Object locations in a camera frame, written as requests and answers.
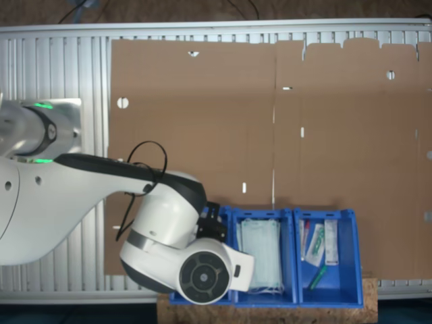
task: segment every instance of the blue plastic bin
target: blue plastic bin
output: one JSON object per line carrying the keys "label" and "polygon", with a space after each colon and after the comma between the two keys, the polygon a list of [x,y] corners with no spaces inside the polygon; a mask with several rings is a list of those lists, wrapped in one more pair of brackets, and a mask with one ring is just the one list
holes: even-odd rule
{"label": "blue plastic bin", "polygon": [[[207,213],[208,208],[205,208],[203,213]],[[225,243],[232,247],[232,209],[229,206],[223,206],[219,210],[219,216],[222,218],[222,224],[227,227],[227,238]],[[187,301],[178,292],[169,295],[169,303],[173,305],[189,305],[191,302]],[[232,304],[232,291],[228,292],[217,302],[212,305],[231,305]]]}
{"label": "blue plastic bin", "polygon": [[249,294],[248,292],[233,292],[236,307],[297,307],[296,287],[296,258],[294,246],[294,226],[292,223],[292,212],[289,209],[276,211],[244,211],[234,209],[233,220],[233,242],[234,248],[238,250],[236,224],[245,219],[278,219],[281,223],[280,254],[282,267],[282,280],[284,291],[282,294]]}
{"label": "blue plastic bin", "polygon": [[[310,221],[306,251],[311,243],[315,225],[325,219],[337,219],[337,249],[339,265],[328,265],[317,287],[308,287],[319,269],[325,264],[325,254],[320,267],[301,261],[299,221]],[[298,276],[298,299],[301,307],[362,308],[363,288],[358,248],[357,223],[354,211],[303,211],[294,210],[296,228],[296,257]]]}

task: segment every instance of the brown cardboard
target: brown cardboard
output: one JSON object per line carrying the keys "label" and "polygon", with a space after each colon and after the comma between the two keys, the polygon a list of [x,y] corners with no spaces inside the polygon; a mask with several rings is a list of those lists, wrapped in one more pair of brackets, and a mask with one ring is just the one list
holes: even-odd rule
{"label": "brown cardboard", "polygon": [[[363,269],[381,279],[428,278],[431,44],[418,46],[418,58],[410,45],[380,48],[366,38],[306,49],[302,41],[118,40],[109,157],[156,140],[168,168],[200,179],[209,200],[259,209],[271,207],[274,170],[277,208],[356,211]],[[120,97],[128,108],[117,107]],[[133,161],[161,167],[163,155],[148,145]],[[118,254],[127,234],[115,242],[113,226],[128,200],[107,199],[106,274],[124,274]]]}
{"label": "brown cardboard", "polygon": [[[109,157],[126,159],[139,142],[155,140],[167,151],[168,169],[196,176],[209,201],[271,208],[274,50],[266,44],[113,42]],[[120,97],[128,98],[128,108],[117,107]],[[161,167],[163,155],[148,144],[133,161]],[[118,253],[127,234],[115,242],[113,226],[128,200],[123,194],[107,199],[108,274],[123,273]]]}
{"label": "brown cardboard", "polygon": [[422,221],[430,199],[419,206],[427,190],[430,197],[430,163],[416,139],[431,148],[421,124],[432,116],[419,116],[431,95],[420,70],[406,45],[311,45],[303,61],[302,42],[277,44],[276,205],[354,209],[362,267],[383,279],[432,274],[432,225]]}

